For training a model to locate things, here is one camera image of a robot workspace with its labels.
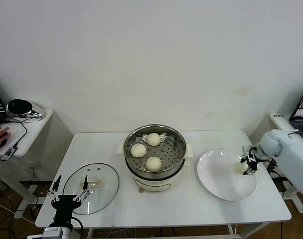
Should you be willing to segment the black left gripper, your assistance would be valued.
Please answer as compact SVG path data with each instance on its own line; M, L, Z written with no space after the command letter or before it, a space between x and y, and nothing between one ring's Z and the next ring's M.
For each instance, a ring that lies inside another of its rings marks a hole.
M53 196L51 200L52 207L56 210L51 227L72 228L71 220L73 211L81 206L89 196L87 175L83 182L83 189L77 195L59 195L58 189L61 180L61 175L53 183L47 194Z

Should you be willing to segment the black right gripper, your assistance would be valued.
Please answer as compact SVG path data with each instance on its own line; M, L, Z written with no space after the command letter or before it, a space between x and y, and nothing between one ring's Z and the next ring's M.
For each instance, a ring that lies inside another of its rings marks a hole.
M258 170L258 162L255 160L249 160L249 155L244 155L241 159L240 159L241 163L247 163L247 170L243 173L243 175L253 175L254 172L256 172Z

